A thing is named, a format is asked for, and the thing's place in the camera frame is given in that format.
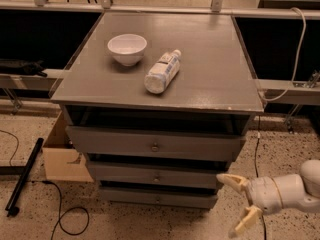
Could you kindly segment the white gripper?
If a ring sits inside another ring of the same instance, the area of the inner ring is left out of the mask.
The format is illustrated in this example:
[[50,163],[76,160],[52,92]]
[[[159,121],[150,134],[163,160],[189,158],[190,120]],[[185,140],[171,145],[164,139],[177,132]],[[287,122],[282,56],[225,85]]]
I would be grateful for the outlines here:
[[247,178],[240,175],[220,173],[216,178],[237,193],[243,192],[247,187],[247,198],[251,206],[244,208],[239,220],[229,230],[230,238],[239,237],[254,226],[262,213],[271,215],[280,212],[283,208],[278,187],[270,177],[260,177],[249,182]]

